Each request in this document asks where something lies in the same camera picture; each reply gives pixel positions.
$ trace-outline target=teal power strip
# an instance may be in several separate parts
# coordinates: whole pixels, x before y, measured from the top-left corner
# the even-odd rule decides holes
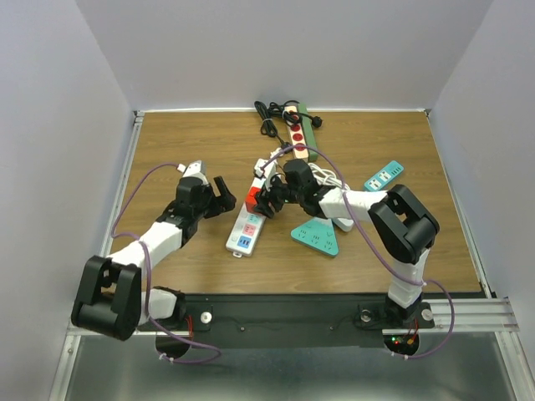
[[[403,166],[397,161],[392,160],[386,167],[381,169],[379,173],[371,177],[364,183],[364,188],[371,192],[383,190],[392,180],[395,179],[403,171]]]
[[[294,228],[291,236],[295,241],[329,256],[338,255],[338,242],[336,241],[333,222],[330,219],[325,220],[314,217],[312,220]]]

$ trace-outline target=wooden table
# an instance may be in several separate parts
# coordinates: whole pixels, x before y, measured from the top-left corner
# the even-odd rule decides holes
[[[344,173],[349,185],[361,190],[391,160],[404,167],[395,182],[420,198],[441,225],[425,277],[441,281],[450,291],[480,291],[441,162],[423,113],[321,113],[324,126],[316,131],[318,147]],[[172,161],[207,163],[210,178],[222,175],[238,199],[234,211],[201,221],[188,244],[169,255],[154,270],[153,285],[183,292],[384,292],[390,274],[375,259],[356,230],[337,229],[340,253],[335,258],[298,244],[290,231],[310,219],[288,205],[262,229],[252,257],[237,259],[225,249],[242,201],[252,182],[252,167],[278,142],[259,134],[256,113],[146,114],[128,179],[126,194],[147,170]],[[278,124],[283,138],[288,133]],[[318,164],[327,167],[323,160]],[[175,196],[180,173],[171,167],[156,171],[131,203],[120,231],[145,232]],[[374,227],[367,224],[377,247]],[[116,251],[128,241],[114,242]]]

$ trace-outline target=black metal base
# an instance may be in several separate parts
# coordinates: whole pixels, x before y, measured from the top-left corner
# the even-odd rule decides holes
[[[384,328],[396,326],[383,318],[384,293],[295,295],[186,295],[186,314],[193,316],[195,341],[219,348],[311,348],[359,346],[382,348]],[[415,316],[422,328],[434,327],[421,318],[421,302]],[[364,322],[362,311],[372,312]],[[210,312],[208,324],[200,321]],[[187,330],[185,322],[166,324],[170,330]],[[145,325],[141,330],[152,330]],[[159,342],[159,349],[165,351]]]

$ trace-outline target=metal floor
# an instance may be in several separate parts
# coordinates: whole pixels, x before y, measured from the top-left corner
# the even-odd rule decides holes
[[[441,339],[440,334],[422,334],[420,350]],[[204,366],[159,361],[154,341],[152,335],[136,335],[125,343],[83,336],[67,399],[514,399],[493,333],[454,334],[437,354],[415,361],[372,348],[228,349]]]

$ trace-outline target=triangular power strip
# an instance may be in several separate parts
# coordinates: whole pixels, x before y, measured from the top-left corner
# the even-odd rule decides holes
[[[334,233],[333,221],[331,219],[319,219],[314,217],[301,226],[292,230],[292,238],[306,246],[317,249],[329,256],[337,256],[338,242]]]

